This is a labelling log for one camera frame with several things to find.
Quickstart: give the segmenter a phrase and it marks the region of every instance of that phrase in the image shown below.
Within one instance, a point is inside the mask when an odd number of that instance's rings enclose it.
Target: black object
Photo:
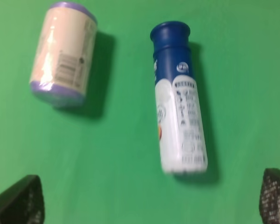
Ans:
[[[265,169],[259,200],[264,224],[280,224],[280,170]]]
[[[0,224],[43,224],[44,219],[39,176],[28,175],[0,194]]]

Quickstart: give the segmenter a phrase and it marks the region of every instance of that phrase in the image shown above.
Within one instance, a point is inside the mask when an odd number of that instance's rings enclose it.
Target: bottle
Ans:
[[[84,102],[96,32],[96,18],[82,5],[65,1],[51,5],[30,79],[38,98],[54,107]]]
[[[165,173],[204,172],[208,165],[189,35],[188,25],[178,21],[162,23],[150,34],[154,43],[161,165]]]

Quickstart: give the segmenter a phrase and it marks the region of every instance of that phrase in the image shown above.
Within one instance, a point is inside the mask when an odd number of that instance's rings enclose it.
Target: product label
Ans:
[[[188,65],[179,63],[178,73]],[[207,156],[196,81],[180,74],[163,78],[155,86],[162,166],[170,171],[204,170]]]
[[[47,12],[31,81],[61,85],[85,95],[97,31],[82,12],[66,7]]]

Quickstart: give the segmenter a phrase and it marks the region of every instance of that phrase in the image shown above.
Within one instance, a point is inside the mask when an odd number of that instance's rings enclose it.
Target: green cloth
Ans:
[[[0,1],[0,192],[41,177],[48,224],[260,224],[280,168],[280,0],[80,0],[98,19],[86,106],[59,111],[28,81],[51,0]],[[189,40],[209,170],[163,174],[152,28]]]

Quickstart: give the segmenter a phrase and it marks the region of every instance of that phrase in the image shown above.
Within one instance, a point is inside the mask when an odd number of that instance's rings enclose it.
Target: green background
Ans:
[[[48,224],[260,224],[263,171],[280,168],[280,0],[77,2],[100,33],[86,105],[58,111],[28,85],[53,1],[0,1],[0,192],[38,174]],[[209,158],[188,179],[159,158],[149,34],[169,20],[191,27]]]

